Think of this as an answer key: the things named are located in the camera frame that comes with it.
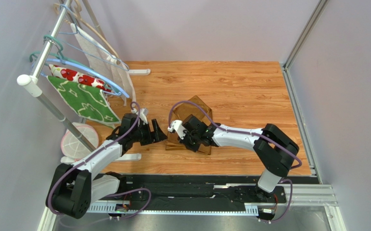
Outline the brown satin napkin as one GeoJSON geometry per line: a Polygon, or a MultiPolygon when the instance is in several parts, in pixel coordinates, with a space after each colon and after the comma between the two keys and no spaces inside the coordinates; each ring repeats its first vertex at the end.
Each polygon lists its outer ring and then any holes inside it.
{"type": "MultiPolygon", "coordinates": [[[[205,113],[209,115],[209,117],[213,117],[212,109],[207,104],[205,104],[197,95],[190,98],[189,101],[201,107],[205,111],[205,113]]],[[[198,109],[196,106],[191,105],[189,103],[181,103],[178,106],[176,106],[175,109],[173,109],[171,113],[171,122],[173,122],[174,120],[184,121],[189,115],[195,116],[197,119],[199,119],[206,125],[211,124],[207,116],[200,109],[198,109]]],[[[187,151],[186,147],[179,142],[178,135],[174,133],[167,134],[165,150],[166,151],[181,151],[181,150],[187,151]]],[[[203,155],[211,155],[211,146],[204,146],[201,144],[197,153],[203,154],[203,155]]]]}

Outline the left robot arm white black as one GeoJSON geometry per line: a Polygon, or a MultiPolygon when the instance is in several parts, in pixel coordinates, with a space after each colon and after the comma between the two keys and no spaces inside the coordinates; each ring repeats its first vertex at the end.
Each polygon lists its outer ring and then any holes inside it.
{"type": "Polygon", "coordinates": [[[134,143],[145,146],[166,139],[156,119],[148,123],[137,114],[125,114],[121,125],[95,151],[73,164],[60,164],[56,168],[46,207],[57,215],[81,218],[92,203],[129,194],[125,176],[101,171],[117,159],[125,160],[134,143]]]}

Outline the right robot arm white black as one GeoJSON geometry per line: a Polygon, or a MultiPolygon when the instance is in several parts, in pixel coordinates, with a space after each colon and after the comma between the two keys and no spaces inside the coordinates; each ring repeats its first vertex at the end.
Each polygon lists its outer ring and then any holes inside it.
{"type": "Polygon", "coordinates": [[[185,120],[171,122],[169,132],[177,133],[179,142],[196,152],[200,146],[236,147],[257,154],[265,169],[257,187],[264,193],[274,191],[287,177],[297,158],[299,146],[274,124],[264,128],[233,128],[220,123],[210,125],[190,115],[185,120]]]}

